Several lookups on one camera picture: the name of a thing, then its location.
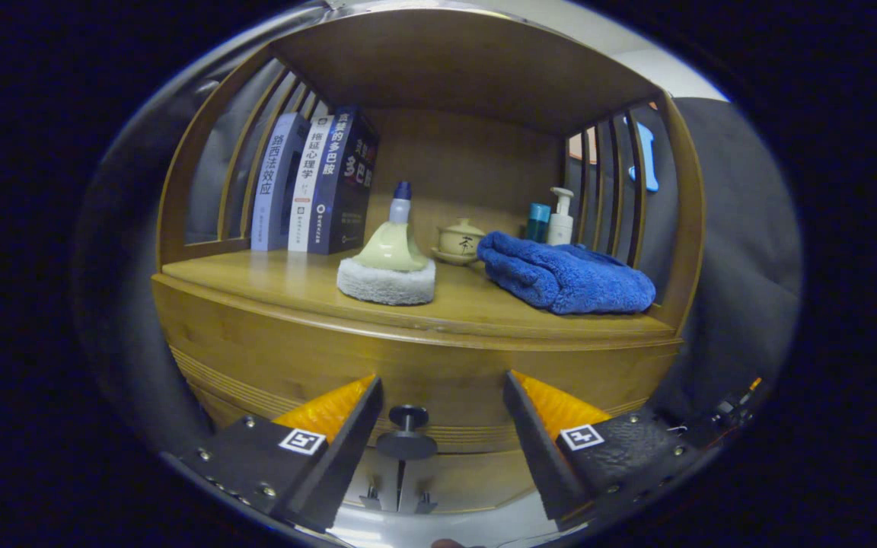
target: blue towel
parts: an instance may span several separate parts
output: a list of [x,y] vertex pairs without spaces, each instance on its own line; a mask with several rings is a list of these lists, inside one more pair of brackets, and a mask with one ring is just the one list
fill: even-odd
[[643,312],[655,300],[655,286],[643,272],[583,246],[547,246],[490,232],[477,254],[497,285],[554,314]]

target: small bottle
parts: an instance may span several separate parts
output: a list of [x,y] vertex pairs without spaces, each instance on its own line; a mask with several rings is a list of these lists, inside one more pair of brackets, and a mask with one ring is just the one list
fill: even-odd
[[387,220],[396,223],[407,223],[408,212],[411,211],[411,183],[401,180],[394,190],[391,210],[387,212]]
[[574,218],[567,215],[570,210],[570,199],[574,197],[574,193],[559,186],[551,187],[550,191],[557,194],[557,211],[550,216],[547,243],[550,246],[563,246],[570,243],[571,233],[574,230]]
[[549,222],[549,205],[530,204],[530,218],[526,221],[526,239],[539,244],[547,242],[547,223]]

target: white book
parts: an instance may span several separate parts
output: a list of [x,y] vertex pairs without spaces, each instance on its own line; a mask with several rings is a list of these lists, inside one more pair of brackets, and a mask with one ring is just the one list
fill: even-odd
[[321,116],[310,125],[293,190],[292,211],[289,216],[289,245],[292,252],[306,252],[310,240],[310,214],[313,209],[314,188],[320,174],[321,159],[327,136],[333,127],[333,116]]

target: shelf board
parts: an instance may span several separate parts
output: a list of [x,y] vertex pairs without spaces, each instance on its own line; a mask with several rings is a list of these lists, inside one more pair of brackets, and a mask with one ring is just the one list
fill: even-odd
[[563,138],[660,91],[569,37],[475,11],[355,14],[271,49],[338,107],[444,110]]
[[519,301],[490,281],[482,263],[438,263],[435,300],[418,306],[387,306],[357,301],[336,286],[337,267],[351,252],[241,252],[166,264],[163,272],[225,294],[383,326],[470,336],[529,339],[671,339],[674,330],[645,314],[557,316]]

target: lotion bottle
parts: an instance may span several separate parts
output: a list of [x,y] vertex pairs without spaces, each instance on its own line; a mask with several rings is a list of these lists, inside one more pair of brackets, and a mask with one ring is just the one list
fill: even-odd
[[551,187],[550,191],[557,194],[557,211],[550,216],[547,243],[550,246],[569,244],[574,230],[574,218],[567,215],[567,212],[570,210],[570,199],[574,197],[574,193],[559,186]]

